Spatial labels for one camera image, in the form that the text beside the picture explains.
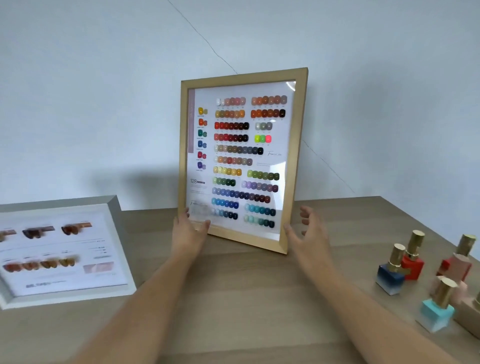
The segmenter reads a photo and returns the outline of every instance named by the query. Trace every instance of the crack in wall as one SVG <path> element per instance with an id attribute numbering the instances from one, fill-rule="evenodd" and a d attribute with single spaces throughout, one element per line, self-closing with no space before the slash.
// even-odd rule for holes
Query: crack in wall
<path id="1" fill-rule="evenodd" d="M 217 52 L 215 52 L 215 49 L 213 49 L 212 45 L 210 44 L 210 42 L 208 40 L 205 39 L 205 37 L 203 35 L 200 34 L 200 32 L 192 25 L 192 23 L 190 23 L 190 21 L 185 17 L 185 15 L 182 14 L 182 12 L 180 10 L 177 9 L 177 7 L 175 5 L 172 4 L 172 2 L 170 0 L 167 0 L 170 5 L 178 12 L 178 14 L 180 14 L 182 16 L 183 19 L 185 19 L 187 21 L 188 24 L 190 24 L 190 26 L 192 27 L 192 29 L 197 32 L 197 34 L 199 36 L 201 36 L 203 38 L 203 40 L 205 42 L 207 42 L 207 44 L 210 46 L 210 48 L 212 49 L 212 51 L 216 54 L 217 57 L 219 57 L 223 62 L 225 62 L 232 70 L 233 72 L 235 72 L 236 74 L 238 74 L 238 72 L 232 67 L 230 66 L 230 63 L 228 63 L 226 60 L 223 59 L 222 56 L 220 56 Z"/>
<path id="2" fill-rule="evenodd" d="M 315 153 L 315 151 L 314 151 L 312 148 L 310 148 L 310 146 L 307 144 L 306 141 L 304 141 L 304 140 L 302 139 L 302 142 L 305 143 L 305 145 L 307 146 L 307 148 L 309 148 L 309 149 L 313 152 L 313 154 L 315 154 L 318 158 L 320 158 L 320 159 L 326 164 L 326 166 L 345 184 L 345 186 L 347 186 L 354 194 L 357 194 L 357 193 L 348 185 L 348 183 L 346 183 L 346 182 L 342 179 L 342 177 L 340 177 L 340 176 L 337 174 L 337 172 L 335 172 L 335 170 L 334 170 L 332 167 L 330 167 L 330 165 L 325 161 L 325 159 L 323 159 L 321 156 L 319 156 L 317 153 Z"/>

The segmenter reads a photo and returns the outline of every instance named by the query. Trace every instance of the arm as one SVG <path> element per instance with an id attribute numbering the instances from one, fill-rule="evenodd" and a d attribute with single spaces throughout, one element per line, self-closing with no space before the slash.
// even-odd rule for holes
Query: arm
<path id="1" fill-rule="evenodd" d="M 302 206 L 302 223 L 308 225 L 299 238 L 285 226 L 301 268 L 331 304 L 348 336 L 369 364 L 457 364 L 458 362 L 380 306 L 334 267 L 326 228 L 314 210 Z"/>
<path id="2" fill-rule="evenodd" d="M 210 221 L 205 221 L 201 230 L 195 231 L 187 211 L 173 221 L 170 258 L 69 363 L 156 362 L 185 277 L 210 226 Z"/>

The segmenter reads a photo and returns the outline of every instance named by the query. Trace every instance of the person's right arm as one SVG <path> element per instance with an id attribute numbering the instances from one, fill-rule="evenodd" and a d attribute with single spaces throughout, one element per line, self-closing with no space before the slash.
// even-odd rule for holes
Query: person's right arm
<path id="1" fill-rule="evenodd" d="M 320 216 L 300 208 L 308 225 L 299 238 L 285 231 L 299 264 L 335 310 L 350 340 L 368 364 L 458 364 L 454 358 L 414 328 L 348 282 L 334 267 L 330 242 Z"/>

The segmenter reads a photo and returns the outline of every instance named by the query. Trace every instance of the white wall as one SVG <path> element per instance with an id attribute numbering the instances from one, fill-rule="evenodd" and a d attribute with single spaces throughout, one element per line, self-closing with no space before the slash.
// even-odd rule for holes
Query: white wall
<path id="1" fill-rule="evenodd" d="M 238 73 L 309 67 L 297 200 L 480 235 L 477 0 L 172 2 Z M 0 203 L 176 206 L 180 81 L 233 73 L 168 1 L 0 0 Z"/>

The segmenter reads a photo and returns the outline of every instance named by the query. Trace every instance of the gold frame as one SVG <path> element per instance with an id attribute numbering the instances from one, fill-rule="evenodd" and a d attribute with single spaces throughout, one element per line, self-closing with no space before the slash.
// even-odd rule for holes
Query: gold frame
<path id="1" fill-rule="evenodd" d="M 301 129 L 307 93 L 308 68 L 296 68 L 283 71 L 237 74 L 181 82 L 180 103 L 180 161 L 179 161 L 179 204 L 180 214 L 186 204 L 187 188 L 187 138 L 188 138 L 188 90 L 192 88 L 209 88 L 235 85 L 252 85 L 269 82 L 295 81 L 295 96 L 290 126 L 290 140 L 288 144 L 287 175 L 285 176 L 285 195 L 281 224 L 290 223 L 290 217 L 297 182 L 298 156 L 300 151 Z M 241 243 L 258 246 L 260 248 L 287 254 L 288 243 L 285 231 L 280 229 L 280 240 L 271 240 L 244 232 L 233 231 L 219 226 L 210 226 L 209 234 L 235 240 Z"/>

